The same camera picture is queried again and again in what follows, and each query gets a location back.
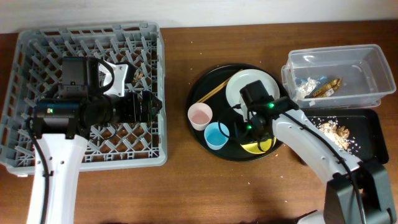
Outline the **blue plastic cup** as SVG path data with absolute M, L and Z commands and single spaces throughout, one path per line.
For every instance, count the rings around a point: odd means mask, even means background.
M 219 122 L 210 123 L 204 132 L 205 142 L 212 150 L 220 150 L 229 140 L 229 129 Z

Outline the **yellow bowl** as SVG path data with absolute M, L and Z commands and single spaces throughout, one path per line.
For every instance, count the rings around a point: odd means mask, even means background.
M 261 142 L 255 141 L 247 144 L 242 144 L 241 147 L 250 154 L 264 154 L 274 147 L 276 140 L 276 138 L 269 138 Z

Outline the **food scraps pile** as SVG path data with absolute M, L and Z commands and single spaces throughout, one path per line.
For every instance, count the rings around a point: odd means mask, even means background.
M 346 126 L 341 125 L 336 116 L 312 117 L 310 121 L 341 150 L 354 154 L 362 149 L 351 131 Z

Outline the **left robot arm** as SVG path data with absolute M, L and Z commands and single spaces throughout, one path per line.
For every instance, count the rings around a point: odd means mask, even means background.
M 35 149 L 27 222 L 73 223 L 78 176 L 92 126 L 148 123 L 162 107 L 149 91 L 40 100 L 25 121 Z

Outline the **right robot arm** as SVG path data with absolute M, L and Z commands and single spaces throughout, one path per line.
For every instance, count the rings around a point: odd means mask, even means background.
M 339 148 L 288 97 L 246 108 L 251 129 L 288 145 L 326 188 L 323 210 L 298 223 L 397 222 L 389 175 L 378 160 L 362 161 Z

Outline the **gold snack wrapper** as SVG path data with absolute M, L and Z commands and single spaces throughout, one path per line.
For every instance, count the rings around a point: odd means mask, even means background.
M 311 98 L 327 98 L 333 95 L 343 84 L 342 78 L 337 78 L 332 81 L 326 82 L 324 85 L 316 88 L 313 93 L 310 94 Z

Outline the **pink plastic cup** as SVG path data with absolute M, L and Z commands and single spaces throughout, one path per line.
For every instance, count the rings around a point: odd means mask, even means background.
M 210 123 L 213 112 L 205 103 L 194 103 L 189 107 L 187 115 L 193 129 L 203 131 Z

